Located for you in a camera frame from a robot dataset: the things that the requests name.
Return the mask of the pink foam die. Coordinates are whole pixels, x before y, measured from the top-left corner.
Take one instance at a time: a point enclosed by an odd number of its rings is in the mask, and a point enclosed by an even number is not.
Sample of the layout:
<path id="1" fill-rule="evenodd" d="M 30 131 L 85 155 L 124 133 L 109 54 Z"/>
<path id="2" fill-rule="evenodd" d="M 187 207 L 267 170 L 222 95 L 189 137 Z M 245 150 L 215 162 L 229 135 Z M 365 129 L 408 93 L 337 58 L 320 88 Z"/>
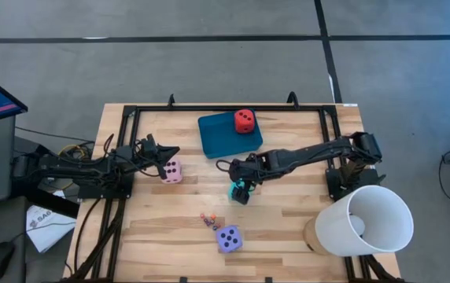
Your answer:
<path id="1" fill-rule="evenodd" d="M 166 178 L 162 180 L 163 183 L 179 183 L 183 180 L 183 170 L 182 165 L 179 159 L 173 156 L 165 165 L 164 165 Z"/>

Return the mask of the blue plastic tray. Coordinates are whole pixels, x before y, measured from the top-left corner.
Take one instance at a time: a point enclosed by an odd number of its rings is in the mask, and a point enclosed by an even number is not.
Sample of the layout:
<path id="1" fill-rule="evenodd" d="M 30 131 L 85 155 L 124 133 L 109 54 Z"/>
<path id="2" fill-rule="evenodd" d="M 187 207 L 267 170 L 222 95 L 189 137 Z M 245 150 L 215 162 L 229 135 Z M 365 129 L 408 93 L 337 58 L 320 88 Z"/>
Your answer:
<path id="1" fill-rule="evenodd" d="M 244 134 L 236 131 L 235 116 L 244 111 L 202 116 L 197 120 L 202 149 L 208 159 L 253 152 L 262 146 L 264 140 L 253 110 L 249 110 L 253 114 L 253 130 Z"/>

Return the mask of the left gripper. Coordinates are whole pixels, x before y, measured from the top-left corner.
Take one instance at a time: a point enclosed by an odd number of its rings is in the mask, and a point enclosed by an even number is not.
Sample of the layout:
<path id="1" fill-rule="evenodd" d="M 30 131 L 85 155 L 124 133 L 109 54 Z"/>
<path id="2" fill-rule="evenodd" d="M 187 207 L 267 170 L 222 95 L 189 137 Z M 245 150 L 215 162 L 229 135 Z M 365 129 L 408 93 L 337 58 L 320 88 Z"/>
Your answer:
<path id="1" fill-rule="evenodd" d="M 134 143 L 134 147 L 135 155 L 139 159 L 155 166 L 161 179 L 166 178 L 164 165 L 180 150 L 178 146 L 157 144 L 152 134 L 146 136 L 146 143 L 136 142 Z"/>

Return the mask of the dark grey desk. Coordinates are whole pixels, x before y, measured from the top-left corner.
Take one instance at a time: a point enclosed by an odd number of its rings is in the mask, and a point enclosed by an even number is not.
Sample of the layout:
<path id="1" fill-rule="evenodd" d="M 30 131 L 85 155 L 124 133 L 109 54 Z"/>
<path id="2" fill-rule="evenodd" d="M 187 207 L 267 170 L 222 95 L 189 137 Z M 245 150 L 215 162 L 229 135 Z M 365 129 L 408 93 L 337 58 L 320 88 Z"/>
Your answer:
<path id="1" fill-rule="evenodd" d="M 69 231 L 52 248 L 39 253 L 26 230 L 26 212 L 33 204 L 25 197 L 0 201 L 0 242 L 12 241 L 15 251 L 0 283 L 48 283 L 69 275 L 66 251 Z"/>

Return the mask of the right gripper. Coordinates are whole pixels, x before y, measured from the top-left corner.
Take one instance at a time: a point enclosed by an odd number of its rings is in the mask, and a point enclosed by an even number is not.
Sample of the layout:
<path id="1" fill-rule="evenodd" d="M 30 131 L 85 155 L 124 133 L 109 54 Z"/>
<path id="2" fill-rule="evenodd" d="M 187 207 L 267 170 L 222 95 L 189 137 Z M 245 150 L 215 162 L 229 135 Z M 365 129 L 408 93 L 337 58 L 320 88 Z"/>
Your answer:
<path id="1" fill-rule="evenodd" d="M 251 153 L 245 160 L 233 159 L 228 169 L 230 179 L 234 182 L 242 179 L 255 183 L 276 179 L 276 154 L 276 151 L 267 151 L 260 154 Z M 249 197 L 247 189 L 238 187 L 232 189 L 232 200 L 239 204 L 247 205 Z"/>

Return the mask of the white printed paper sheet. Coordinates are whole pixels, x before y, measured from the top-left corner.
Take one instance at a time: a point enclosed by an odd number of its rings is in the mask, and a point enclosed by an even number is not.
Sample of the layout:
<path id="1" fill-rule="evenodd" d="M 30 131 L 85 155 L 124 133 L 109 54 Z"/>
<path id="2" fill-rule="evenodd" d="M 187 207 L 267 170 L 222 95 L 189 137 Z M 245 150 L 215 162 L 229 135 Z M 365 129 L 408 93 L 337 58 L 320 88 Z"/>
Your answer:
<path id="1" fill-rule="evenodd" d="M 73 230 L 76 220 L 32 205 L 26 212 L 26 230 L 39 253 L 45 253 Z"/>

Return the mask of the purple foam die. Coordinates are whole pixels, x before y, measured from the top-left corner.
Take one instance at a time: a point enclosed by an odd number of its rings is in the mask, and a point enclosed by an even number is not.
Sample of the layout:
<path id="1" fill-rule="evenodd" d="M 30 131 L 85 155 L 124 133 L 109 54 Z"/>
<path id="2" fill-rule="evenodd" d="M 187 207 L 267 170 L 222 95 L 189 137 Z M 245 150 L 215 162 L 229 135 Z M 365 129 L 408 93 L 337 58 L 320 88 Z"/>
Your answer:
<path id="1" fill-rule="evenodd" d="M 230 253 L 240 249 L 243 245 L 242 236 L 237 226 L 224 226 L 216 231 L 219 251 Z"/>

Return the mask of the teal foam die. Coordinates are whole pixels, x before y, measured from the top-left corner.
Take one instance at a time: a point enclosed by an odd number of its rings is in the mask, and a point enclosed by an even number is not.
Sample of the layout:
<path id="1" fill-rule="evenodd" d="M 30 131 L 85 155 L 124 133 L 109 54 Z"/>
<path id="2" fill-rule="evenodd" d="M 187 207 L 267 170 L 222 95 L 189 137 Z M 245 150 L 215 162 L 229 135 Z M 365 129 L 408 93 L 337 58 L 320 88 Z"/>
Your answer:
<path id="1" fill-rule="evenodd" d="M 251 195 L 251 193 L 255 190 L 256 186 L 250 182 L 250 181 L 244 181 L 242 179 L 239 179 L 235 182 L 232 182 L 231 184 L 231 188 L 229 190 L 229 198 L 232 200 L 232 189 L 234 187 L 238 187 L 238 188 L 244 188 L 247 189 L 249 191 L 249 195 Z"/>

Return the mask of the black aluminium table frame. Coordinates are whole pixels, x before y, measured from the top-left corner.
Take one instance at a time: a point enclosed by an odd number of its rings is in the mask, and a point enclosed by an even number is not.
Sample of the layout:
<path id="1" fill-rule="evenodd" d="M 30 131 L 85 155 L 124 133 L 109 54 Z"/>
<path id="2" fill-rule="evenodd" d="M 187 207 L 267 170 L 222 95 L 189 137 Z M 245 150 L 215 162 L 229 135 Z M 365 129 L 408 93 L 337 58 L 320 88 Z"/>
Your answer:
<path id="1" fill-rule="evenodd" d="M 273 283 L 406 283 L 393 254 L 341 258 L 317 255 L 304 243 L 304 224 L 331 203 L 326 171 L 342 159 L 266 182 L 247 205 L 228 200 L 230 179 L 205 156 L 197 120 L 237 109 L 236 104 L 107 104 L 95 156 L 109 136 L 117 147 L 152 134 L 162 145 L 180 147 L 184 177 L 167 185 L 136 174 L 127 200 L 85 200 L 68 254 L 77 271 L 61 283 L 179 283 L 181 277 L 187 283 L 265 283 L 266 277 Z M 242 247 L 220 252 L 215 224 L 237 226 Z"/>

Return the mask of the white shade wooden lamp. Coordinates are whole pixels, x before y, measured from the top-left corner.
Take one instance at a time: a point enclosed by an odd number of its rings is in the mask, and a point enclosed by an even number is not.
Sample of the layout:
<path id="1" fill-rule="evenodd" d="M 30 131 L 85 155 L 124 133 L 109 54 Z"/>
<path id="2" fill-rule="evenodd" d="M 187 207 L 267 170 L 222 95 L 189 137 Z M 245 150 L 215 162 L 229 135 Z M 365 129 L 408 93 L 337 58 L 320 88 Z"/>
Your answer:
<path id="1" fill-rule="evenodd" d="M 323 209 L 304 227 L 304 241 L 321 255 L 393 253 L 414 233 L 411 211 L 392 190 L 362 186 Z"/>

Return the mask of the red foam die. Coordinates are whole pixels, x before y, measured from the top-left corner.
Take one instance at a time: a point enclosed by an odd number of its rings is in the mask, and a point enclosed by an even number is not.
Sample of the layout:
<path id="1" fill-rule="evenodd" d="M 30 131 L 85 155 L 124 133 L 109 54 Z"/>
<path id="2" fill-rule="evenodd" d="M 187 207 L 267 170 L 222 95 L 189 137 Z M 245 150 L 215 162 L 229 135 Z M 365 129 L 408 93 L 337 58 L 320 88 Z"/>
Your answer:
<path id="1" fill-rule="evenodd" d="M 256 125 L 252 110 L 240 109 L 234 114 L 234 128 L 239 134 L 247 134 L 254 130 Z"/>

